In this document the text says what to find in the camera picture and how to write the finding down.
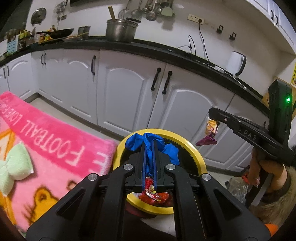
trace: human hand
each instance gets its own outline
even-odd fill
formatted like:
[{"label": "human hand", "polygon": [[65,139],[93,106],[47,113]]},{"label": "human hand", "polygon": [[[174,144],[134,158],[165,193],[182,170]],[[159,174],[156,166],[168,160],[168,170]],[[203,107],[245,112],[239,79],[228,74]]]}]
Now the human hand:
[{"label": "human hand", "polygon": [[258,160],[258,150],[256,148],[253,148],[248,181],[251,185],[255,187],[258,187],[258,185],[260,184],[259,173],[261,168],[263,168],[263,170],[268,173],[274,174],[274,177],[266,193],[274,192],[283,187],[287,179],[287,171],[285,166],[275,161]]}]

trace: fur coat sleeve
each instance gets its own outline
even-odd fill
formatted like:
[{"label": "fur coat sleeve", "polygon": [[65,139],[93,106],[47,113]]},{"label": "fur coat sleeve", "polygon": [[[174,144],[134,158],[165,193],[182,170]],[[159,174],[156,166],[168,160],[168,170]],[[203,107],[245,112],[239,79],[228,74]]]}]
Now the fur coat sleeve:
[{"label": "fur coat sleeve", "polygon": [[272,223],[281,227],[296,204],[296,169],[286,167],[286,170],[291,177],[291,185],[286,194],[276,202],[270,204],[260,202],[257,207],[249,208],[265,224]]}]

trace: stainless steel pot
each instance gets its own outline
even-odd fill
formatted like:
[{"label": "stainless steel pot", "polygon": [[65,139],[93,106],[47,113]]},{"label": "stainless steel pot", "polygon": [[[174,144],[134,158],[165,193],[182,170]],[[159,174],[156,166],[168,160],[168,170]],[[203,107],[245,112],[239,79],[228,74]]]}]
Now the stainless steel pot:
[{"label": "stainless steel pot", "polygon": [[78,33],[77,35],[81,35],[83,33],[87,33],[82,35],[81,37],[78,37],[77,39],[88,39],[89,38],[89,30],[90,30],[90,26],[82,26],[78,28]]},{"label": "stainless steel pot", "polygon": [[138,23],[125,19],[112,19],[107,21],[106,40],[113,42],[130,43],[136,33]]}]

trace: electric kettle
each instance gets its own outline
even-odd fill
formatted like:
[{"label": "electric kettle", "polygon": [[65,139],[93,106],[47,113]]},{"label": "electric kettle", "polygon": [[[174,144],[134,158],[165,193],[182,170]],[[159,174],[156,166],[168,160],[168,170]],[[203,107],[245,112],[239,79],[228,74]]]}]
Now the electric kettle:
[{"label": "electric kettle", "polygon": [[244,70],[246,62],[247,58],[245,55],[236,51],[232,51],[226,66],[226,70],[230,72],[234,78],[237,78]]}]

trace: green bow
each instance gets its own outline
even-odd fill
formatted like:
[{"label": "green bow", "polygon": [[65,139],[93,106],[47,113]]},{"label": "green bow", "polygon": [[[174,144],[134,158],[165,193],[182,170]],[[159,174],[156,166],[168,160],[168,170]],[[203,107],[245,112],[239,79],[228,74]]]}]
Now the green bow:
[{"label": "green bow", "polygon": [[23,143],[15,145],[0,161],[0,191],[7,196],[15,180],[22,180],[34,173],[31,157]]}]

